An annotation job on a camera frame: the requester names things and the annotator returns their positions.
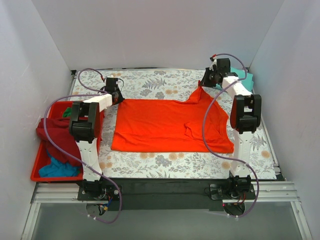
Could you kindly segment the orange t shirt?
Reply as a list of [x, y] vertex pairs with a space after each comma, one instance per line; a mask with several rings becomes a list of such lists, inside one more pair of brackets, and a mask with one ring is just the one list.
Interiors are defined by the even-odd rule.
[[111, 149], [120, 152], [208, 152], [231, 154], [234, 144], [227, 134], [227, 113], [198, 87], [186, 101], [125, 99], [118, 105]]

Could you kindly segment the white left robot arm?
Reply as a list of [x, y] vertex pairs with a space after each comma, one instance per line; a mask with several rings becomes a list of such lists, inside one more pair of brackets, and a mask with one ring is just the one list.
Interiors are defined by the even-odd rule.
[[74, 137], [80, 159], [83, 162], [84, 181], [99, 181], [103, 174], [98, 154], [98, 138], [103, 123], [101, 115], [107, 108], [124, 100], [119, 88], [119, 82], [122, 81], [116, 77], [107, 77], [102, 94], [72, 103], [69, 133]]

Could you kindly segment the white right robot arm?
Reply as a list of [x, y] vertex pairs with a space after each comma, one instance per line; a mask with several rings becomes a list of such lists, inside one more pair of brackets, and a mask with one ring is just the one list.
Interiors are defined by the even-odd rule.
[[221, 87], [221, 91], [214, 97], [205, 112], [202, 123], [202, 140], [209, 149], [205, 138], [207, 115], [217, 98], [222, 93], [228, 93], [233, 100], [229, 122], [234, 135], [234, 153], [233, 157], [221, 156], [221, 158], [231, 160], [229, 169], [231, 178], [246, 178], [254, 173], [253, 168], [249, 166], [249, 159], [254, 133], [261, 124], [262, 97], [259, 94], [251, 93], [243, 85], [242, 81], [247, 78], [248, 72], [242, 61], [232, 54], [226, 54], [226, 56], [236, 59], [242, 66], [244, 77], [240, 78], [231, 71], [229, 58], [218, 58], [222, 55], [222, 53], [218, 53], [210, 57], [211, 65], [205, 69], [204, 76], [198, 83], [201, 87], [214, 88], [217, 85]]

